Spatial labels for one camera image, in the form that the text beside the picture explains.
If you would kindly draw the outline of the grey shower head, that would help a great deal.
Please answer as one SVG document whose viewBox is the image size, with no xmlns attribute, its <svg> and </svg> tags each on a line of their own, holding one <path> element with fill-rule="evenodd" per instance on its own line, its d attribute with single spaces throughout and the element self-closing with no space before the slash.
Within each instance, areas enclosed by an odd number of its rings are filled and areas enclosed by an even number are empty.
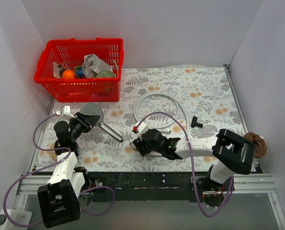
<svg viewBox="0 0 285 230">
<path fill-rule="evenodd" d="M 115 139 L 118 142 L 123 142 L 124 139 L 123 137 L 117 133 L 115 130 L 113 130 L 111 127 L 109 127 L 105 122 L 104 122 L 104 114 L 103 110 L 100 106 L 94 104 L 94 103 L 86 103 L 83 105 L 80 109 L 80 113 L 82 115 L 87 115 L 87 116 L 98 116 L 97 122 L 95 122 L 92 127 L 99 127 L 101 128 L 104 132 L 106 132 L 108 135 L 110 135 L 113 139 Z"/>
</svg>

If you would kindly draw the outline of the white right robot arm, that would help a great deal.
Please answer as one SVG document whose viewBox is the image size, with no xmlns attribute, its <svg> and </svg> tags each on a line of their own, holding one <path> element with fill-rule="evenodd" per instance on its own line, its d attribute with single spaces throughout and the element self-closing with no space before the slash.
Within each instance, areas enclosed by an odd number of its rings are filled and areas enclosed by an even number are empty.
<svg viewBox="0 0 285 230">
<path fill-rule="evenodd" d="M 158 130 L 148 127 L 140 129 L 135 126 L 133 132 L 137 138 L 132 141 L 132 146 L 143 157 L 154 152 L 172 161 L 182 160 L 191 156 L 190 150 L 194 156 L 216 157 L 218 163 L 210 166 L 205 178 L 197 180 L 197 186 L 204 191 L 219 189 L 235 174 L 251 173 L 256 144 L 228 129 L 219 131 L 211 149 L 205 145 L 189 147 L 186 139 L 167 138 Z"/>
</svg>

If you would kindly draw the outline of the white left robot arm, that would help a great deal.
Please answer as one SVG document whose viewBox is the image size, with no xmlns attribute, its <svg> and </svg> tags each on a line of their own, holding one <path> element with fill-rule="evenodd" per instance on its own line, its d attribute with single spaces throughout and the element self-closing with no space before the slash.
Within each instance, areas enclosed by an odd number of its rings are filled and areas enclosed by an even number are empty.
<svg viewBox="0 0 285 230">
<path fill-rule="evenodd" d="M 67 121 L 54 125 L 57 140 L 54 151 L 58 165 L 51 178 L 38 188 L 43 223 L 46 228 L 55 227 L 80 218 L 80 192 L 90 188 L 91 180 L 84 167 L 76 166 L 79 146 L 77 139 L 82 133 L 88 133 L 102 120 L 101 113 L 79 113 Z"/>
</svg>

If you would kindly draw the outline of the brown tape roll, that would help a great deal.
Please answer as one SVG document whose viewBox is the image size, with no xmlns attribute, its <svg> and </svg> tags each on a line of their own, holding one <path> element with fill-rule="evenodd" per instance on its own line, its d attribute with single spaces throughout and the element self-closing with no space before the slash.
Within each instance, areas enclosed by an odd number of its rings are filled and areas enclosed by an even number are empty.
<svg viewBox="0 0 285 230">
<path fill-rule="evenodd" d="M 57 155 L 55 151 L 53 150 L 55 148 L 55 143 L 53 142 L 51 146 L 49 147 L 50 151 L 46 151 L 47 155 L 50 157 L 51 160 L 54 162 L 57 162 Z"/>
</svg>

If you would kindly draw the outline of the black pipe fitting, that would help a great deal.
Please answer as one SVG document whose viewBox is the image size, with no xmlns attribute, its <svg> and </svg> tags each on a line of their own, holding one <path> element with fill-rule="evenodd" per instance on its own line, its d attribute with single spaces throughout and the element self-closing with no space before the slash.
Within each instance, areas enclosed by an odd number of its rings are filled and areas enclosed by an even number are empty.
<svg viewBox="0 0 285 230">
<path fill-rule="evenodd" d="M 196 116 L 193 116 L 192 118 L 192 122 L 191 122 L 191 127 L 194 128 L 194 127 L 199 127 L 199 128 L 202 128 L 203 127 L 203 124 L 199 123 L 197 121 L 197 117 Z"/>
</svg>

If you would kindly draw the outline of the green round fruit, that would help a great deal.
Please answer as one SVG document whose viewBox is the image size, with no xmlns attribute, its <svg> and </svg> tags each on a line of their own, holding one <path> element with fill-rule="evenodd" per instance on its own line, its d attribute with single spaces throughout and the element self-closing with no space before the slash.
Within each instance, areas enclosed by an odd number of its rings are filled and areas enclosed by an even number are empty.
<svg viewBox="0 0 285 230">
<path fill-rule="evenodd" d="M 115 78 L 115 77 L 116 77 L 116 74 L 113 71 L 110 71 L 110 70 L 100 71 L 96 75 L 96 78 Z"/>
</svg>

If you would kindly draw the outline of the orange fruit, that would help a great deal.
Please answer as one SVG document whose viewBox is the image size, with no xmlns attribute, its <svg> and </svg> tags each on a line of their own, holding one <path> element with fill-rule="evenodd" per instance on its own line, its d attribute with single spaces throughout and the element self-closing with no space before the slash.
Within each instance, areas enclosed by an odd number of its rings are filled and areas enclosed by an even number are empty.
<svg viewBox="0 0 285 230">
<path fill-rule="evenodd" d="M 65 70 L 63 73 L 62 73 L 62 78 L 64 80 L 73 80 L 76 78 L 76 74 L 74 71 L 72 70 Z"/>
</svg>

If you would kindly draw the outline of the floral table mat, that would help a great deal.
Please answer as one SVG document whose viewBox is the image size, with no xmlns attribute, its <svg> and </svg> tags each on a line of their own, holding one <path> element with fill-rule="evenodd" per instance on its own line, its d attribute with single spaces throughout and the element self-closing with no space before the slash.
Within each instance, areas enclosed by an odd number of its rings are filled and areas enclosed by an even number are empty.
<svg viewBox="0 0 285 230">
<path fill-rule="evenodd" d="M 143 157 L 135 151 L 130 146 L 136 123 L 133 107 L 144 94 L 147 98 L 140 103 L 138 116 L 150 126 L 168 126 L 171 137 L 183 138 L 186 129 L 192 145 L 212 147 L 222 128 L 239 135 L 247 132 L 223 67 L 123 69 L 120 100 L 99 106 L 106 124 L 124 141 L 115 141 L 98 127 L 82 134 L 79 166 L 91 172 L 203 172 L 217 162 L 212 155 L 170 161 L 152 154 Z M 202 128 L 191 127 L 193 116 Z"/>
</svg>

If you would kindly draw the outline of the crumpled grey paper bag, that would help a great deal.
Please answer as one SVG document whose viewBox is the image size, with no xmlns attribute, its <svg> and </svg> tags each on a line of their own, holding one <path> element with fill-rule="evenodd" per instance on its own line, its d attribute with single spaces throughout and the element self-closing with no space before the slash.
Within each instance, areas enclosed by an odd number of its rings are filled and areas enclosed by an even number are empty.
<svg viewBox="0 0 285 230">
<path fill-rule="evenodd" d="M 110 71 L 110 65 L 104 62 L 95 54 L 89 54 L 84 56 L 84 62 L 82 64 L 83 74 L 86 78 L 95 78 L 101 71 Z"/>
</svg>

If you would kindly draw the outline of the red plastic basket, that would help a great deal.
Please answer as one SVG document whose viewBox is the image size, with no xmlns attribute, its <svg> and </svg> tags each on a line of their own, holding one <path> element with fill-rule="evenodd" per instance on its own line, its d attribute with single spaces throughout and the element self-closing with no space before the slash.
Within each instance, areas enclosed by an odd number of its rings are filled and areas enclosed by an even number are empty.
<svg viewBox="0 0 285 230">
<path fill-rule="evenodd" d="M 34 81 L 59 102 L 117 102 L 124 61 L 123 44 L 121 38 L 50 40 L 39 58 Z M 109 64 L 116 77 L 86 78 L 82 64 L 84 56 L 89 54 Z M 74 71 L 76 78 L 64 80 L 65 70 Z"/>
</svg>

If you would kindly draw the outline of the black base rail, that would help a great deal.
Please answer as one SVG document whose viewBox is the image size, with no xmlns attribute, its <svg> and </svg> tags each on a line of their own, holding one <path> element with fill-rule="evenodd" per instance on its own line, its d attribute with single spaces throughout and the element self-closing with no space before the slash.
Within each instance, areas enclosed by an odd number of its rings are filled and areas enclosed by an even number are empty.
<svg viewBox="0 0 285 230">
<path fill-rule="evenodd" d="M 230 180 L 222 185 L 207 179 L 205 172 L 196 173 L 198 193 L 190 172 L 91 172 L 84 175 L 87 185 L 81 197 L 91 202 L 105 201 L 190 201 L 197 199 L 220 203 Z"/>
</svg>

